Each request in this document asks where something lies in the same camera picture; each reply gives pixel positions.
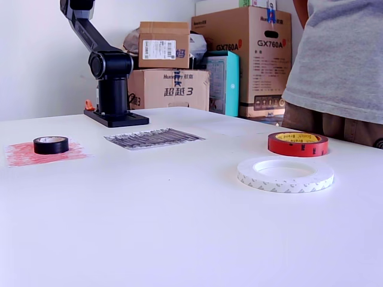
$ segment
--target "barcode sticker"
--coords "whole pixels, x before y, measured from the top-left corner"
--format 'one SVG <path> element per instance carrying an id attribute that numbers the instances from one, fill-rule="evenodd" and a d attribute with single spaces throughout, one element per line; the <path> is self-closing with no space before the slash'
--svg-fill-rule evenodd
<path id="1" fill-rule="evenodd" d="M 143 40 L 142 59 L 175 60 L 176 46 L 174 40 Z"/>

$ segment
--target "person's arm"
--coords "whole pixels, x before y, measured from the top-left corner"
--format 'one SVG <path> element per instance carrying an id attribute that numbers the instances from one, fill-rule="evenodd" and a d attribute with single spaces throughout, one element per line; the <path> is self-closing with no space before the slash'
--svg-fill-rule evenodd
<path id="1" fill-rule="evenodd" d="M 309 20 L 309 13 L 307 9 L 308 0 L 293 0 L 295 10 L 297 11 L 300 23 L 305 28 L 307 20 Z"/>

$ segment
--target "white table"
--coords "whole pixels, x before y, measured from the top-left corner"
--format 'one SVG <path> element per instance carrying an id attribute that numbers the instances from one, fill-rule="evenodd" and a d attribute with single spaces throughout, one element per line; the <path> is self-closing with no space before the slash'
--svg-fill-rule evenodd
<path id="1" fill-rule="evenodd" d="M 2 146 L 69 136 L 92 158 L 0 159 L 1 287 L 383 286 L 383 151 L 331 140 L 328 190 L 236 178 L 283 130 L 187 108 L 108 129 L 84 115 L 0 123 Z M 128 151 L 103 136 L 172 127 L 206 141 Z"/>

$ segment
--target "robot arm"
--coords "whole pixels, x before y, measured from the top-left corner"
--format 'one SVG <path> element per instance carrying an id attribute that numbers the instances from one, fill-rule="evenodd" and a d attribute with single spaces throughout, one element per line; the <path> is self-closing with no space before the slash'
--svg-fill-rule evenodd
<path id="1" fill-rule="evenodd" d="M 107 127 L 148 124 L 149 119 L 127 110 L 127 76 L 132 57 L 112 47 L 89 22 L 95 0 L 60 0 L 60 9 L 90 51 L 89 66 L 98 80 L 97 110 L 84 113 Z"/>
<path id="2" fill-rule="evenodd" d="M 109 45 L 89 22 L 93 17 L 95 0 L 61 0 L 61 12 L 90 52 L 121 51 Z"/>
<path id="3" fill-rule="evenodd" d="M 112 47 L 91 24 L 95 0 L 60 0 L 61 12 L 91 52 L 89 66 L 97 80 L 126 77 L 132 72 L 132 57 Z"/>

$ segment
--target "cardboard box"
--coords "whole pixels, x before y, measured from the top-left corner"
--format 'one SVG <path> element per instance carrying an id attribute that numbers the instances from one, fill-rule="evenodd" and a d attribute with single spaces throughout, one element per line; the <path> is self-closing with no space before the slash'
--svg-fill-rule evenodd
<path id="1" fill-rule="evenodd" d="M 189 68 L 190 29 L 186 22 L 141 22 L 140 68 Z"/>
<path id="2" fill-rule="evenodd" d="M 202 60 L 210 72 L 209 110 L 218 114 L 238 116 L 239 57 L 229 51 L 210 52 Z"/>
<path id="3" fill-rule="evenodd" d="M 186 106 L 209 111 L 209 72 L 197 70 L 135 70 L 128 79 L 131 109 Z"/>
<path id="4" fill-rule="evenodd" d="M 273 7 L 275 10 L 276 0 L 204 0 L 196 3 L 196 16 L 247 6 Z"/>
<path id="5" fill-rule="evenodd" d="M 194 17 L 192 25 L 205 36 L 208 50 L 228 50 L 241 58 L 241 116 L 284 113 L 281 95 L 291 71 L 291 14 L 276 11 L 274 24 L 268 23 L 267 10 L 245 7 Z"/>

